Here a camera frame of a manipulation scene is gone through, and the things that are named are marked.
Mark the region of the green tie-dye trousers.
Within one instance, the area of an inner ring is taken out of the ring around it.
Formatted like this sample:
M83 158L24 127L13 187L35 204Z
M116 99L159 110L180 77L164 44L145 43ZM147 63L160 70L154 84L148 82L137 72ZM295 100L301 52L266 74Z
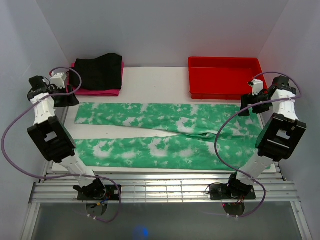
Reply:
M256 114L236 115L233 104L82 102L77 125L161 130L169 136L78 139L76 152L90 167L175 170L240 168L257 152Z

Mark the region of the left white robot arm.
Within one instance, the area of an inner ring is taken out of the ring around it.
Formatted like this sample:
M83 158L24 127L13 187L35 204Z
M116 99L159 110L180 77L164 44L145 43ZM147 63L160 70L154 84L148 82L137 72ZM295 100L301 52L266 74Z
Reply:
M66 79L63 72L53 75L48 83L42 76L29 79L31 89L27 99L35 107L34 123L27 132L47 161L59 164L75 175L78 184L74 190L89 199L102 200L107 194L106 187L76 154L74 139L55 113L56 108L79 104L71 94L73 87L65 84Z

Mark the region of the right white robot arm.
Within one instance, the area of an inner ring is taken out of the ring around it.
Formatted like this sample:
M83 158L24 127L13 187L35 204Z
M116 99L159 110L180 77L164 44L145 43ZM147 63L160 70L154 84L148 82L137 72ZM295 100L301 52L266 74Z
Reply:
M257 152L229 178L225 191L232 199L251 194L254 179L273 163L287 160L307 129L296 115L294 98L297 90L290 86L289 81L286 76L277 76L268 89L259 79L248 82L252 92L241 97L243 112L240 116L261 114L270 109L273 109L273 114L256 140Z

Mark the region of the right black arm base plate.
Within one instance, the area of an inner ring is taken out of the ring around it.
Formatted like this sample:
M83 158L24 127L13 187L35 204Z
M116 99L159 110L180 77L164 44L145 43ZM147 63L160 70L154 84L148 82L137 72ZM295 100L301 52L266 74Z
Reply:
M256 194L252 185L233 186L230 183L213 183L209 186L211 200L255 200Z

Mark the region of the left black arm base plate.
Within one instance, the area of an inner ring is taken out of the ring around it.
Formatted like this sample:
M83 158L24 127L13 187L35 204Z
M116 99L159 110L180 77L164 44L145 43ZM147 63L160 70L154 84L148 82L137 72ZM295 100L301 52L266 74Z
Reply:
M118 188L114 185L107 184L105 185L106 188L106 195L108 201L119 201L122 191L122 185L118 185ZM99 201L101 202L103 199L95 199L92 197L87 197L83 193L78 193L76 199L78 201Z

